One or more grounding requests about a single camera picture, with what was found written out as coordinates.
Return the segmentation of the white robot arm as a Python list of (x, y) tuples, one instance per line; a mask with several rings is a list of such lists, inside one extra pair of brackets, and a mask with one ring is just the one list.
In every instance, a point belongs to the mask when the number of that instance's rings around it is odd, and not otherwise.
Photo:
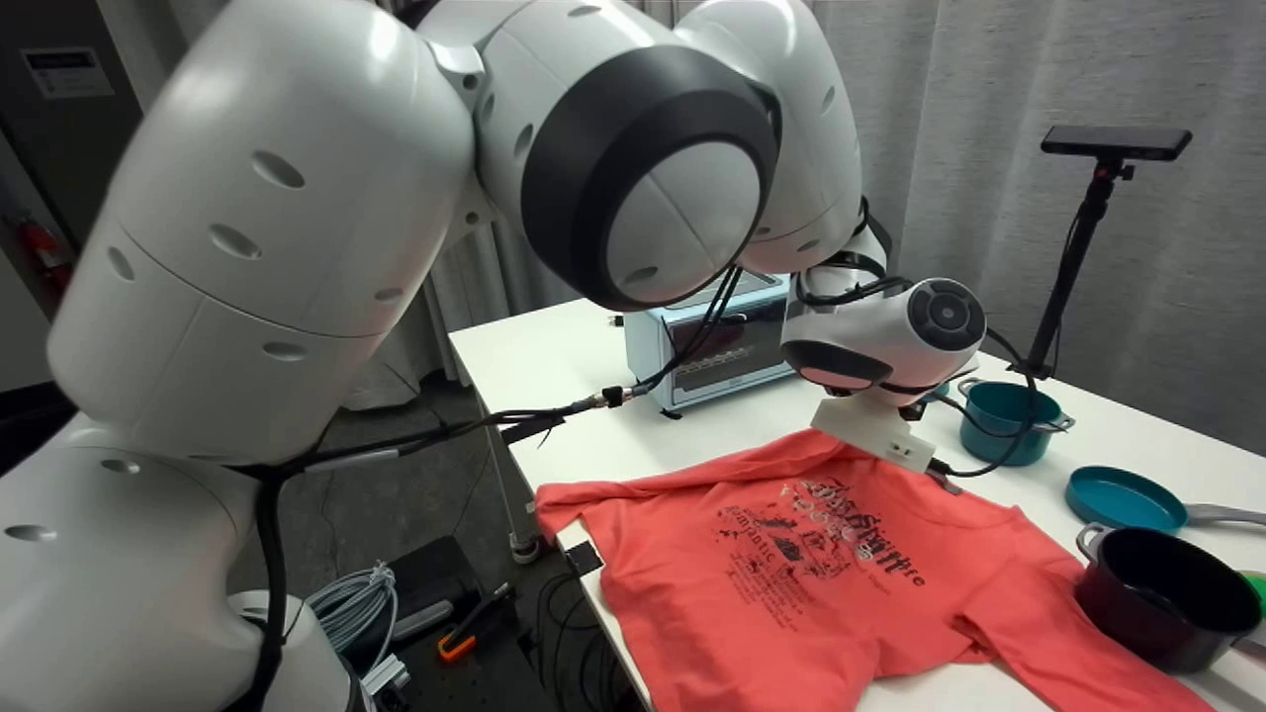
[(374, 712), (395, 650), (226, 573), (277, 550), (286, 480), (486, 223), (613, 314), (779, 275), (784, 362), (882, 409), (986, 337), (965, 285), (890, 271), (808, 0), (226, 0), (51, 322), (76, 412), (0, 484), (0, 712)]

